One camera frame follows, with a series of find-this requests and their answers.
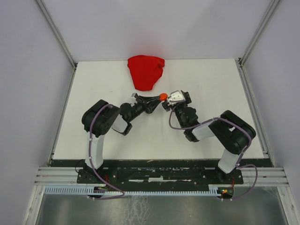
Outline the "orange earbud charging case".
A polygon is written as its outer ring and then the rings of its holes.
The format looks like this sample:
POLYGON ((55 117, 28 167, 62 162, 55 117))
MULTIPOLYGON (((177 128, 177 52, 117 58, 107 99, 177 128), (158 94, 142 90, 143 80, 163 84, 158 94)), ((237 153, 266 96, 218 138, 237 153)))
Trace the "orange earbud charging case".
POLYGON ((160 101, 166 101, 168 99, 168 95, 166 93, 162 93, 159 95, 160 101))

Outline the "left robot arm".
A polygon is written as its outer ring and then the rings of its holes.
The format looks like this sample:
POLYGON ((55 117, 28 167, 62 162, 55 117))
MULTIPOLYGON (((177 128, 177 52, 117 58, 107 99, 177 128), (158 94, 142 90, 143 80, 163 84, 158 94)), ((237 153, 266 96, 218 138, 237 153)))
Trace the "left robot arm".
POLYGON ((142 113, 151 114, 167 98, 166 94, 144 97, 133 93, 133 103, 123 103, 117 107, 104 100, 96 102, 82 116, 84 130, 88 134, 88 153, 85 164, 90 168, 88 178, 100 182, 104 177, 102 166, 105 135, 110 129, 121 135, 127 135, 132 128, 131 122, 142 113))

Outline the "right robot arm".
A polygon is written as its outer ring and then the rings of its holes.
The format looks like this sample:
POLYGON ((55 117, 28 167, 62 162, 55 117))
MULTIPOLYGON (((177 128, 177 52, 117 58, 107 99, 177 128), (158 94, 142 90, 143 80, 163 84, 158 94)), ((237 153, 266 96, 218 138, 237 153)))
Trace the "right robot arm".
POLYGON ((163 108, 168 112, 169 126, 184 131, 190 142, 216 137, 225 148, 215 171, 215 178, 226 183, 232 178, 232 171, 239 163, 256 137, 255 129, 230 110, 220 116, 199 122, 196 109, 189 107, 192 102, 188 92, 181 90, 159 97, 163 108))

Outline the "red cloth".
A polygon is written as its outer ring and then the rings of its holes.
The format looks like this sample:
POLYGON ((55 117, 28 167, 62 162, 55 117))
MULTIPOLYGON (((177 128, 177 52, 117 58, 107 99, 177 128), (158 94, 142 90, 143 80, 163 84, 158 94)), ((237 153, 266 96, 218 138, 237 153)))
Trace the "red cloth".
POLYGON ((156 56, 137 55, 127 60, 136 90, 151 91, 163 74, 165 60, 156 56))

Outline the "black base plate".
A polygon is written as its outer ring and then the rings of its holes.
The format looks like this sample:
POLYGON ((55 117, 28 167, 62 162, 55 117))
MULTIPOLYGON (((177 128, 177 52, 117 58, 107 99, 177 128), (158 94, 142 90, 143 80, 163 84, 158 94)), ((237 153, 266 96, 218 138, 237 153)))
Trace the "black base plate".
POLYGON ((105 160, 97 174, 113 185, 129 182, 191 182, 196 185, 243 184, 241 170, 225 175, 217 160, 105 160))

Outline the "aluminium front rail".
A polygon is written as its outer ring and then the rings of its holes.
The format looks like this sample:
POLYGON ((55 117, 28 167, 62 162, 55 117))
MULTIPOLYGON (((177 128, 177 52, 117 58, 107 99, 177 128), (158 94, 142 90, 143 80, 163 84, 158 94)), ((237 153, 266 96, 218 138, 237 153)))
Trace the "aluminium front rail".
MULTIPOLYGON (((243 184, 235 184, 235 187, 250 187, 255 180, 254 168, 241 170, 243 184)), ((77 172, 72 167, 40 167, 34 181, 34 185, 41 186, 83 186, 77 183, 77 172)), ((289 186, 283 168, 258 168, 256 187, 287 187, 289 186)))

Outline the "left aluminium frame post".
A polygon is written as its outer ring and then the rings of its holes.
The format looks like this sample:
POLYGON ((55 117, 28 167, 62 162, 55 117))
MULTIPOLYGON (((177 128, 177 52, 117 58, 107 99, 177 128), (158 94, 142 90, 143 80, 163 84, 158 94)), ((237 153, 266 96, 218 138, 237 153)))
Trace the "left aluminium frame post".
POLYGON ((38 7, 40 13, 44 17, 48 27, 50 28, 52 34, 54 35, 55 39, 57 40, 59 47, 64 52, 68 62, 72 66, 72 68, 76 68, 77 63, 72 57, 71 51, 69 50, 67 43, 65 42, 62 34, 60 33, 57 25, 55 24, 55 21, 53 17, 50 14, 50 11, 47 9, 47 6, 43 0, 34 0, 36 6, 38 7))

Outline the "aluminium frame post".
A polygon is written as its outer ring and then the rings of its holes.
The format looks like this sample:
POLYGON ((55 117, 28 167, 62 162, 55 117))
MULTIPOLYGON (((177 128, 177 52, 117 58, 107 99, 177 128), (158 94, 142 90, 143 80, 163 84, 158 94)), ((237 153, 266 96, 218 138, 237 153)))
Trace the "aluminium frame post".
POLYGON ((60 33, 57 25, 55 24, 55 21, 53 17, 50 14, 50 11, 47 9, 47 6, 43 0, 34 0, 36 6, 38 7, 40 13, 44 17, 48 27, 50 28, 52 34, 54 35, 55 39, 57 40, 59 47, 64 52, 68 62, 72 66, 72 68, 76 68, 77 63, 72 57, 71 51, 69 50, 67 43, 65 42, 62 34, 60 33))
POLYGON ((274 14, 276 13, 278 7, 280 6, 282 0, 271 0, 261 21, 258 24, 257 29, 255 30, 254 35, 252 36, 243 56, 239 59, 240 67, 244 66, 249 60, 253 50, 258 44, 260 38, 262 37, 264 31, 272 20, 274 14))

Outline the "right aluminium frame post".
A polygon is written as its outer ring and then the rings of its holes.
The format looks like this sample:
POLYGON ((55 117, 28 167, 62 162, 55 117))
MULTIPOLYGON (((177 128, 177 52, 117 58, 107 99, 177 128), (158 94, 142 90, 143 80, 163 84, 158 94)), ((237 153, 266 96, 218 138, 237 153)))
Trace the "right aluminium frame post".
POLYGON ((264 31, 272 20, 274 14, 276 13, 278 7, 280 6, 282 0, 271 0, 261 21, 258 24, 257 29, 255 30, 254 35, 252 36, 243 56, 239 59, 240 67, 244 66, 249 60, 253 50, 258 44, 260 38, 262 37, 264 31))

